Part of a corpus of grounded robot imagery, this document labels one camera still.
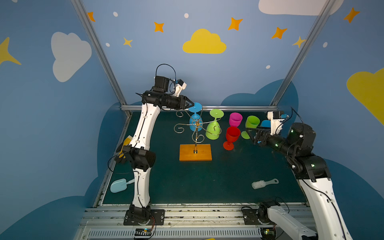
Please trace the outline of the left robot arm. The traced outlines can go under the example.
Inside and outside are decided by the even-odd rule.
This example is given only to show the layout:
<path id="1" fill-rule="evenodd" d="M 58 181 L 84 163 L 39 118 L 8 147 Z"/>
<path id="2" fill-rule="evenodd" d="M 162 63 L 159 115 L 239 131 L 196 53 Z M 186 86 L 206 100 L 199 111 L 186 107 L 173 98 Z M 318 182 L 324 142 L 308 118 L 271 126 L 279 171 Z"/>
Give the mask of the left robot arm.
<path id="1" fill-rule="evenodd" d="M 140 94 L 142 108 L 133 139 L 127 146 L 121 147 L 121 153 L 115 157 L 116 163 L 131 164 L 134 174 L 134 198 L 126 215 L 125 225 L 144 225 L 153 219 L 150 207 L 149 181 L 150 172 L 156 161 L 156 153 L 150 151 L 153 129 L 162 108 L 170 110 L 185 110 L 193 107 L 194 103 L 181 91 L 187 87 L 183 80 L 174 80 L 174 92 L 168 94 L 172 80 L 155 76 L 155 85 Z"/>

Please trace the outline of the blue wine glass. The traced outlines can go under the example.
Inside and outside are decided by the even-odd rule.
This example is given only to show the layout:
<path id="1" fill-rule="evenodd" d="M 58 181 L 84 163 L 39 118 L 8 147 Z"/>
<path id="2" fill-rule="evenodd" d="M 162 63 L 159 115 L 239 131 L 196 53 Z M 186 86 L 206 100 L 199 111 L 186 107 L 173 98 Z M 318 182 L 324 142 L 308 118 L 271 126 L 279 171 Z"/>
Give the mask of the blue wine glass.
<path id="1" fill-rule="evenodd" d="M 263 128 L 270 128 L 271 127 L 271 121 L 270 120 L 263 120 L 260 124 L 260 127 Z"/>
<path id="2" fill-rule="evenodd" d="M 200 103 L 195 103 L 194 107 L 191 107 L 188 109 L 189 112 L 193 113 L 190 116 L 190 120 L 189 120 L 190 130 L 193 132 L 196 130 L 197 124 L 203 123 L 201 116 L 198 114 L 198 112 L 200 112 L 202 109 L 203 109 L 203 107 Z"/>

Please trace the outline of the red wine glass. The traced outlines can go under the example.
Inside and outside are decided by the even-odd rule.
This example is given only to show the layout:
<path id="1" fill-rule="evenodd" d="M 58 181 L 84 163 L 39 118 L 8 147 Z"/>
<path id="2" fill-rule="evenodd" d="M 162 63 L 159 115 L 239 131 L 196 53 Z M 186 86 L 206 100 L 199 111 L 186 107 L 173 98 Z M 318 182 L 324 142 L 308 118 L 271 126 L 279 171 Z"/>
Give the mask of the red wine glass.
<path id="1" fill-rule="evenodd" d="M 234 142 L 236 142 L 241 134 L 241 131 L 237 127 L 228 127 L 226 132 L 226 141 L 223 143 L 223 147 L 227 151 L 234 149 Z"/>

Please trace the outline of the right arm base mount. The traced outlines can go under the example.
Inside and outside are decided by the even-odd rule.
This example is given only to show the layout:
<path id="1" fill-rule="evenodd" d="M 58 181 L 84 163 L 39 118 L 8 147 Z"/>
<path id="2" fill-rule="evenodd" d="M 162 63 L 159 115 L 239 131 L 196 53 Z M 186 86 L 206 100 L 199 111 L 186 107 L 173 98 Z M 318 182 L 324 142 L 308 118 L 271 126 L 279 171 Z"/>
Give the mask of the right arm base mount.
<path id="1" fill-rule="evenodd" d="M 280 236 L 277 234 L 276 227 L 282 229 L 282 233 L 286 233 L 293 240 L 317 240 L 318 234 L 304 226 L 289 212 L 282 208 L 281 204 L 276 201 L 267 201 L 260 203 L 257 209 L 249 206 L 241 207 L 245 225 L 262 225 L 261 239 L 276 240 Z"/>

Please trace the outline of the green wine glass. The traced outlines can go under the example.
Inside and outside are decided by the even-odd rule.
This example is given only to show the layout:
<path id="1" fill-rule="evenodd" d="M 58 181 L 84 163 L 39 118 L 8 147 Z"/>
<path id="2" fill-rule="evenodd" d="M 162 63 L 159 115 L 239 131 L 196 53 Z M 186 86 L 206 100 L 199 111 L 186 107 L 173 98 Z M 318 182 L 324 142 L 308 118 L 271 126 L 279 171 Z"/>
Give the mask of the green wine glass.
<path id="1" fill-rule="evenodd" d="M 222 132 L 218 119 L 224 116 L 224 112 L 219 109 L 210 110 L 210 115 L 214 118 L 207 126 L 206 137 L 210 140 L 217 140 Z"/>
<path id="2" fill-rule="evenodd" d="M 259 126 L 259 124 L 260 124 L 260 119 L 258 117 L 248 116 L 246 123 L 245 123 L 245 127 L 246 127 L 246 129 L 247 128 L 256 129 Z M 242 131 L 241 136 L 245 140 L 250 139 L 250 136 L 248 135 L 248 133 L 246 131 Z"/>

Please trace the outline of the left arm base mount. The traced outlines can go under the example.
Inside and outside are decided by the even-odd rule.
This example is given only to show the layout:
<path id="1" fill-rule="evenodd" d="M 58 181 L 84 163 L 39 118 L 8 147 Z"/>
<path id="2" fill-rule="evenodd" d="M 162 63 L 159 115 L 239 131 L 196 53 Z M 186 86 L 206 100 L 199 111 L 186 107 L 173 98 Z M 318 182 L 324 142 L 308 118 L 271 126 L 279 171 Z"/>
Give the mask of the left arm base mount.
<path id="1" fill-rule="evenodd" d="M 157 225 L 162 226 L 165 220 L 165 210 L 152 210 L 150 206 L 139 208 L 130 206 L 124 217 L 124 226 Z"/>

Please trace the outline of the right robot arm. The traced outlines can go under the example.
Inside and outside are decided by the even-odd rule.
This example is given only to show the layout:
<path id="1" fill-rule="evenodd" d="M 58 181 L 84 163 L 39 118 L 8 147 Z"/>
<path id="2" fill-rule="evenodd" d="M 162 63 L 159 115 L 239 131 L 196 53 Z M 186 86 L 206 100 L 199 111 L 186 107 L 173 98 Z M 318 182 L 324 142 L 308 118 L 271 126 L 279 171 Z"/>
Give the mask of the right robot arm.
<path id="1" fill-rule="evenodd" d="M 270 147 L 282 154 L 304 192 L 311 208 L 316 231 L 288 214 L 276 201 L 262 202 L 257 210 L 259 223 L 277 225 L 295 240 L 350 240 L 351 234 L 338 206 L 331 173 L 326 161 L 313 154 L 316 132 L 307 124 L 293 123 L 286 138 L 265 127 L 247 128 L 255 145 Z"/>

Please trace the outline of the magenta wine glass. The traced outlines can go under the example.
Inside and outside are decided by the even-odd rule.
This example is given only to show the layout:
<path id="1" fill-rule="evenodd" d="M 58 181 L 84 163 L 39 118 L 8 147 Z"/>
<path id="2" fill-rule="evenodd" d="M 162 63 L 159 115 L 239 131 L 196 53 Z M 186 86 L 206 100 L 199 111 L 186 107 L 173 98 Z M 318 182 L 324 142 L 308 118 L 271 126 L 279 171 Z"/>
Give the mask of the magenta wine glass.
<path id="1" fill-rule="evenodd" d="M 229 118 L 230 127 L 238 127 L 243 120 L 243 116 L 240 113 L 231 113 Z"/>

